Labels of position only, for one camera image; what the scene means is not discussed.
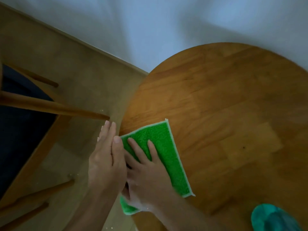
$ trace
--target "wall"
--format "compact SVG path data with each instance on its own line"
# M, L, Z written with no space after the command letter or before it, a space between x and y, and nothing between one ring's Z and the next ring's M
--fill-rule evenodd
M145 71L184 49L242 42L308 70L308 0L0 0Z

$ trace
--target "wooden leg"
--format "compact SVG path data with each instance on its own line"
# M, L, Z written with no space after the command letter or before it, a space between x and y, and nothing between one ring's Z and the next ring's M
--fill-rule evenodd
M21 72L21 73L25 73L26 75L28 75L29 77L31 77L31 78L33 78L33 79L35 79L37 81L46 83L46 84L54 86L54 87L58 87L59 86L58 83L56 83L56 82L54 82L54 81L52 81L50 79L44 78L44 77L42 77L42 76L40 76L40 75L38 75L36 73L33 73L33 72L29 71L29 70L23 69L23 68L18 67L18 66L13 66L13 65L10 65L10 64L6 64L6 65L11 67L12 69L15 69L15 70Z
M11 230L17 228L22 223L30 220L32 217L36 216L41 211L43 211L46 208L48 208L48 206L49 206L48 203L46 203L46 202L43 203L41 206L39 206L38 208L32 210L31 212L28 212L28 213L24 214L23 216L18 217L17 219L11 221L10 223L8 223L6 225L3 225L2 227L0 227L0 231L11 231Z
M46 199L48 199L50 196L52 196L54 193L59 192L60 190L63 190L67 187L70 187L74 184L74 180L70 180L68 182L59 184L57 186L53 186L23 197L18 198L14 203L5 206L3 208L0 209L0 217L4 216L8 213L10 213L13 210L19 209L23 206L25 206L26 204L35 204L38 202L42 202Z
M5 91L1 92L0 105L35 110L46 113L54 113L59 115L80 116L101 120L110 119L109 116L106 116L104 114L86 111L74 107L69 107L53 101L37 99Z

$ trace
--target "green cloth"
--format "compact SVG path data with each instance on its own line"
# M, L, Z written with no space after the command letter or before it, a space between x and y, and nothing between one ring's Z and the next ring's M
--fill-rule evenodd
M151 155L147 142L148 140L151 140L156 147L160 160L166 167L174 189L182 197L187 197L190 195L195 196L190 188L183 165L177 152L168 119L159 123L141 127L127 135L121 136L121 138L123 140L124 148L137 160L138 158L128 144L127 139L133 138L150 160ZM120 202L124 214L132 215L139 212L137 208L129 206L123 197L121 197Z
M254 231L302 231L297 221L272 204L260 204L251 214Z

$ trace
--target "black chair seat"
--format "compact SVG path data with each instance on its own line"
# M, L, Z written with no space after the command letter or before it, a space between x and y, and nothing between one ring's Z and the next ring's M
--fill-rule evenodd
M26 77L3 65L2 91L53 101ZM55 114L0 106L0 198L41 142Z

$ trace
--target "floor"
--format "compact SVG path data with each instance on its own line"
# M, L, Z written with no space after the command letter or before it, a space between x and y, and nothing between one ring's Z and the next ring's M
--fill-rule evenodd
M0 47L3 61L56 81L54 91L69 104L103 112L119 130L128 101L144 75L0 5ZM87 189L87 163L103 122L73 118L29 182L37 191L65 182L76 183L50 200L50 207L16 230L62 230ZM25 211L0 219L0 225ZM117 200L104 230L135 230Z

